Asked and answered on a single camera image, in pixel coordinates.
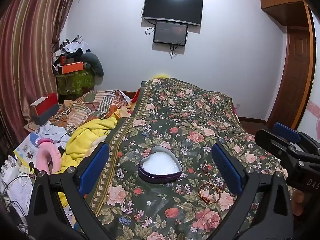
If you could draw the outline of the right hand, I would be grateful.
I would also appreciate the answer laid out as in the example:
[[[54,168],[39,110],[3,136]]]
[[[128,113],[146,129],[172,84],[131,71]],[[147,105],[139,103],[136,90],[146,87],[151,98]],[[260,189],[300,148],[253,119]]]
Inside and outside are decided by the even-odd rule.
[[[304,206],[309,201],[309,199],[310,194],[294,189],[291,198],[292,213],[295,216],[300,216],[303,213]]]

